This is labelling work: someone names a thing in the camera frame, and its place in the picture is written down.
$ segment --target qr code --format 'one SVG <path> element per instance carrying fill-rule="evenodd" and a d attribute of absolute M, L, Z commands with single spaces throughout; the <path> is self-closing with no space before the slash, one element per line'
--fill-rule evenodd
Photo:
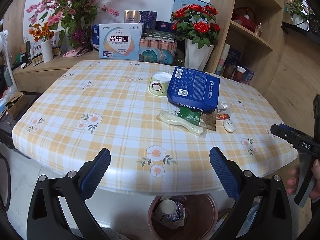
<path fill-rule="evenodd" d="M 176 72 L 176 74 L 175 74 L 175 77 L 176 77 L 176 78 L 181 78 L 182 72 L 183 72 L 183 70 L 180 69 L 180 68 L 178 68 L 178 69 L 177 69 L 177 72 Z"/>
<path fill-rule="evenodd" d="M 179 91 L 178 91 L 178 95 L 179 95 L 179 96 L 187 97 L 187 96 L 188 96 L 188 93 L 189 93 L 188 90 L 179 89 Z"/>

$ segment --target paper cup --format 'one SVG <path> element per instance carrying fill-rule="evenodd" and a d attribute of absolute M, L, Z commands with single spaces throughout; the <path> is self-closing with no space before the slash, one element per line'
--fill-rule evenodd
<path fill-rule="evenodd" d="M 158 97 L 166 97 L 172 75 L 166 72 L 154 72 L 149 85 L 149 92 Z"/>

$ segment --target white flower pot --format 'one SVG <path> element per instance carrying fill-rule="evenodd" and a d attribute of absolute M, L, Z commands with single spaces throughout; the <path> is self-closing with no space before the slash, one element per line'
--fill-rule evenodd
<path fill-rule="evenodd" d="M 309 23 L 308 22 L 304 22 L 304 20 L 302 19 L 302 17 L 298 14 L 294 14 L 292 17 L 291 17 L 292 21 L 293 21 L 293 25 L 297 25 L 297 27 L 299 28 L 302 28 L 304 30 L 308 30 L 308 26 L 309 26 Z"/>
<path fill-rule="evenodd" d="M 44 63 L 47 63 L 47 62 L 53 60 L 51 39 L 46 40 L 45 42 L 42 42 L 41 49 L 42 49 Z"/>
<path fill-rule="evenodd" d="M 205 64 L 211 55 L 214 45 L 208 47 L 204 45 L 198 49 L 198 44 L 192 44 L 192 40 L 186 40 L 186 53 L 184 59 L 184 66 L 186 68 L 197 69 L 203 71 Z"/>

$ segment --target cup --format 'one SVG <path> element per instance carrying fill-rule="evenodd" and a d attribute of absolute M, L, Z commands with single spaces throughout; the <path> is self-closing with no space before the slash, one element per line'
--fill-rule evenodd
<path fill-rule="evenodd" d="M 154 72 L 149 85 L 149 92 L 158 97 L 166 97 L 172 75 L 166 72 Z"/>
<path fill-rule="evenodd" d="M 245 73 L 245 69 L 243 67 L 238 66 L 232 80 L 240 82 L 242 80 L 244 73 Z"/>

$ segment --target yellow checkered tablecloth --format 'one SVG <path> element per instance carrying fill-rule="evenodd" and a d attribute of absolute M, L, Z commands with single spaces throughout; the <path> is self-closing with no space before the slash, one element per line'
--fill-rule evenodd
<path fill-rule="evenodd" d="M 232 103 L 232 134 L 217 121 L 205 138 L 158 121 L 161 109 L 178 108 L 155 97 L 148 85 L 167 65 L 82 61 L 60 77 L 13 129 L 15 147 L 41 165 L 66 174 L 102 148 L 111 164 L 100 187 L 124 193 L 183 194 L 222 189 L 209 162 L 218 146 L 243 170 L 264 176 L 288 164 L 297 152 L 270 133 L 282 122 L 254 88 L 220 79 L 219 101 Z"/>

